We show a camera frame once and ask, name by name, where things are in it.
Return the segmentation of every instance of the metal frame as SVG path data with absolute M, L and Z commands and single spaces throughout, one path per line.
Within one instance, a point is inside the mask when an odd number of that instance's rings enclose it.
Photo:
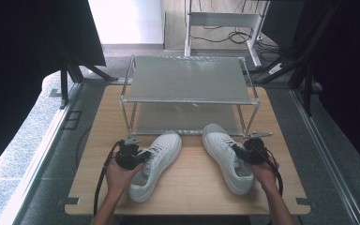
M 184 56 L 191 56 L 191 26 L 228 26 L 228 27 L 254 27 L 251 40 L 247 41 L 247 48 L 256 68 L 262 66 L 259 55 L 254 49 L 258 35 L 263 25 L 265 11 L 269 1 L 262 2 L 259 14 L 246 13 L 214 13 L 214 12 L 192 12 L 192 0 L 188 2 L 187 31 L 184 47 Z
M 252 82 L 252 80 L 250 79 L 250 75 L 248 73 L 248 69 L 247 69 L 247 65 L 246 65 L 246 60 L 244 57 L 237 57 L 239 60 L 241 60 L 242 62 L 242 66 L 246 69 L 247 71 L 247 81 L 249 82 L 250 84 L 250 87 L 249 88 L 252 88 L 253 90 L 253 96 L 254 96 L 254 100 L 251 100 L 250 102 L 215 102 L 215 101 L 206 101 L 206 102 L 195 102 L 195 103 L 206 103 L 206 104 L 228 104 L 228 105 L 234 105 L 237 107 L 237 111 L 238 111 L 238 114 L 239 114 L 239 118 L 240 118 L 240 121 L 241 121 L 241 128 L 242 128 L 242 132 L 240 133 L 230 133 L 231 135 L 237 135 L 237 136 L 242 136 L 244 138 L 247 138 L 247 137 L 252 137 L 252 135 L 249 133 L 250 131 L 250 127 L 251 127 L 251 124 L 254 120 L 254 117 L 257 113 L 257 111 L 259 110 L 260 108 L 260 105 L 261 105 L 261 102 L 259 100 L 259 97 L 258 97 L 258 94 L 256 92 L 256 89 L 255 89 L 255 86 Z M 128 86 L 128 81 L 130 81 L 130 74 L 132 72 L 134 72 L 136 69 L 136 59 L 135 59 L 135 56 L 132 55 L 132 58 L 130 60 L 130 64 L 129 64 L 129 67 L 128 67 L 128 71 L 127 71 L 127 76 L 125 78 L 125 82 L 124 82 L 124 87 L 122 89 L 122 93 L 121 93 L 121 97 L 120 97 L 120 106 L 121 106 L 121 109 L 122 109 L 122 113 L 124 115 L 124 120 L 125 120 L 125 123 L 126 123 L 126 126 L 127 126 L 127 132 L 128 132 L 128 135 L 149 135 L 149 134 L 161 134 L 163 130 L 160 130 L 160 129 L 150 129 L 148 132 L 140 132 L 140 131 L 136 131 L 134 130 L 134 122 L 135 122 L 135 118 L 136 118 L 136 110 L 137 110 L 137 107 L 138 107 L 138 103 L 173 103 L 173 101 L 168 101 L 168 100 L 129 100 L 125 97 L 125 94 L 126 94 L 126 91 L 127 91 L 127 86 Z M 132 110 L 131 110 L 131 116 L 130 116 L 130 120 L 128 119 L 128 115 L 127 115 L 127 110 L 126 110 L 126 104 L 127 103 L 133 103 L 133 106 L 132 106 Z M 181 100 L 178 100 L 176 101 L 175 103 L 194 103 L 192 101 L 181 101 Z M 253 113 L 251 114 L 250 116 L 250 119 L 249 119 L 249 122 L 248 124 L 246 125 L 245 123 L 245 120 L 244 120 L 244 114 L 242 113 L 242 109 L 241 109 L 241 106 L 242 105 L 248 105 L 248 106 L 254 106 L 254 110 L 253 110 Z M 188 130 L 177 130 L 180 134 L 187 134 L 187 135 L 199 135 L 202 133 L 201 130 L 191 130 L 191 129 L 188 129 Z

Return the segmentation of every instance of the metal stand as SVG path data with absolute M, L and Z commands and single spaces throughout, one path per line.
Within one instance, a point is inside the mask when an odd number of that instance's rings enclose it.
M 254 27 L 251 40 L 247 41 L 247 47 L 256 68 L 262 66 L 259 56 L 254 49 L 260 29 L 263 25 L 263 18 L 267 10 L 269 1 L 263 1 L 259 14 L 244 13 L 212 13 L 212 12 L 192 12 L 192 0 L 189 0 L 187 13 L 187 32 L 184 49 L 184 56 L 191 56 L 191 26 L 228 26 L 228 27 Z

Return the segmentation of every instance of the wooden table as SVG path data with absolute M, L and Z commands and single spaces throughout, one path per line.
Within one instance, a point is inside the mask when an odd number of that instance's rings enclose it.
M 104 163 L 113 145 L 128 135 L 119 97 L 122 86 L 108 86 L 97 111 L 89 139 L 69 198 L 78 198 L 78 204 L 67 204 L 65 210 L 71 215 L 93 214 L 94 194 Z M 309 213 L 308 205 L 300 205 L 297 198 L 305 199 L 297 171 L 283 139 L 265 90 L 256 88 L 261 108 L 252 124 L 252 130 L 273 132 L 263 138 L 280 163 L 284 192 L 283 199 L 294 215 Z M 140 149 L 148 147 L 157 136 L 137 136 L 142 140 Z M 116 215 L 255 215 L 269 214 L 267 200 L 259 182 L 243 196 L 232 194 L 227 188 L 217 163 L 210 157 L 201 136 L 181 136 L 183 147 L 174 164 L 159 178 L 150 199 L 143 203 L 133 202 L 125 193 L 115 209 Z M 243 143 L 241 137 L 233 137 Z M 99 203 L 107 193 L 104 181 Z

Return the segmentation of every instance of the black cable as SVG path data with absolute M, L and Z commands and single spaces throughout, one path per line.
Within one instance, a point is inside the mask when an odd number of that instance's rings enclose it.
M 98 194 L 100 193 L 100 189 L 101 189 L 101 185 L 103 183 L 105 172 L 107 171 L 108 164 L 110 163 L 111 158 L 113 158 L 113 151 L 115 150 L 116 146 L 121 142 L 123 142 L 123 141 L 121 140 L 113 146 L 113 148 L 111 149 L 110 153 L 108 154 L 108 156 L 104 162 L 103 168 L 101 169 L 100 177 L 98 178 L 96 192 L 95 192 L 95 201 L 93 204 L 93 217 L 98 212 Z

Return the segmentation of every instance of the hand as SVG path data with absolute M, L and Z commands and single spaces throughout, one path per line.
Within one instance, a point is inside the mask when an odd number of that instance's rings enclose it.
M 273 157 L 270 157 L 269 159 L 277 168 L 279 167 L 279 163 L 277 163 Z M 256 179 L 262 184 L 263 189 L 271 188 L 272 186 L 277 188 L 276 185 L 277 178 L 274 175 L 271 167 L 266 162 L 264 162 L 261 165 L 249 165 L 249 166 L 252 169 Z
M 108 191 L 122 194 L 130 185 L 133 176 L 142 168 L 143 165 L 139 164 L 134 170 L 125 170 L 116 163 L 115 157 L 111 158 L 106 171 Z

